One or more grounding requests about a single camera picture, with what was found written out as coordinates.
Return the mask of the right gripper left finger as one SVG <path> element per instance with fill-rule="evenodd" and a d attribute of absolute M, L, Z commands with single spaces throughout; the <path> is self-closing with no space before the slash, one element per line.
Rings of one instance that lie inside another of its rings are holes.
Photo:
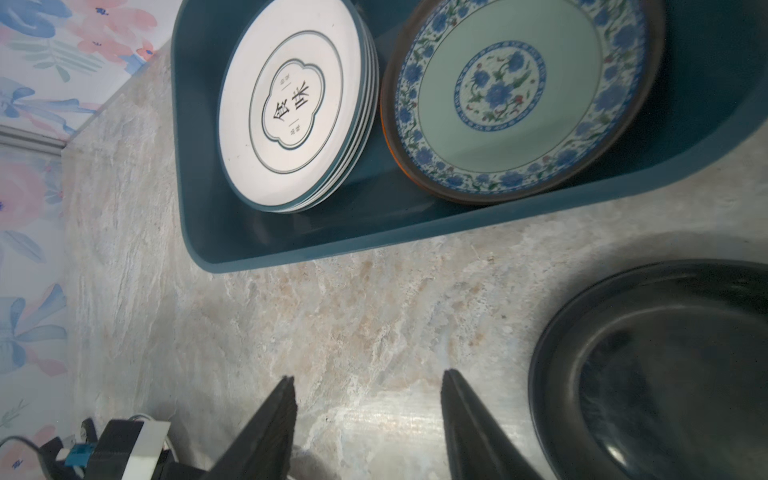
<path fill-rule="evenodd" d="M 296 418 L 294 378 L 284 376 L 203 478 L 286 479 Z"/>

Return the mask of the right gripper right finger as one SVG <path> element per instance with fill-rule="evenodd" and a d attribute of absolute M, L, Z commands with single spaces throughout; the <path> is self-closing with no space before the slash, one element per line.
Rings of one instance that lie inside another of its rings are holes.
<path fill-rule="evenodd" d="M 459 371 L 444 372 L 440 399 L 453 479 L 541 479 Z"/>

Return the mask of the white flower-outline plate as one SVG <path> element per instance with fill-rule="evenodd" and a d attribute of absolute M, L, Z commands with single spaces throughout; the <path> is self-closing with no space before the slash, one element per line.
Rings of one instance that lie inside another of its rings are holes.
<path fill-rule="evenodd" d="M 364 28 L 348 1 L 270 1 L 245 27 L 221 87 L 225 175 L 249 206 L 294 208 L 341 163 L 359 121 Z"/>

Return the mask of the small green patterned plate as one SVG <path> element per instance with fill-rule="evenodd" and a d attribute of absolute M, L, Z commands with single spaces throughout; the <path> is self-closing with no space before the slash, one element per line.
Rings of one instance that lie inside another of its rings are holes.
<path fill-rule="evenodd" d="M 456 203 L 555 189 L 632 124 L 665 27 L 660 1 L 422 1 L 382 83 L 390 153 Z"/>

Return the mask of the orange sunburst plate top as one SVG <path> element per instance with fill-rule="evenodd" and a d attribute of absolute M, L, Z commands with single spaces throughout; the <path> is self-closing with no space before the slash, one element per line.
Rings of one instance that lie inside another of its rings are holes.
<path fill-rule="evenodd" d="M 366 103 L 363 111 L 364 117 L 362 120 L 362 125 L 358 128 L 357 133 L 355 134 L 353 142 L 354 149 L 347 155 L 343 165 L 340 167 L 340 170 L 333 174 L 330 181 L 324 185 L 318 193 L 314 193 L 309 197 L 308 200 L 305 200 L 298 206 L 288 210 L 288 213 L 306 211 L 319 205 L 329 196 L 334 194 L 349 177 L 365 149 L 374 123 L 375 110 L 377 107 L 378 92 L 380 87 L 378 55 L 371 34 L 368 34 L 366 44 L 368 48 L 367 59 L 369 66 L 370 85 L 368 88 Z"/>

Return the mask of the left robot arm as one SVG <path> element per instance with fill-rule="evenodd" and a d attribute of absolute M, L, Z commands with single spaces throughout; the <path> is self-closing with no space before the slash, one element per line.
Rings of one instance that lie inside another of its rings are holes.
<path fill-rule="evenodd" d="M 39 446 L 21 436 L 1 440 L 10 451 L 1 466 L 42 479 L 202 479 L 204 470 L 181 463 L 170 443 L 170 423 L 146 415 L 109 421 L 98 435 L 92 420 L 83 439 L 67 447 L 59 437 Z"/>

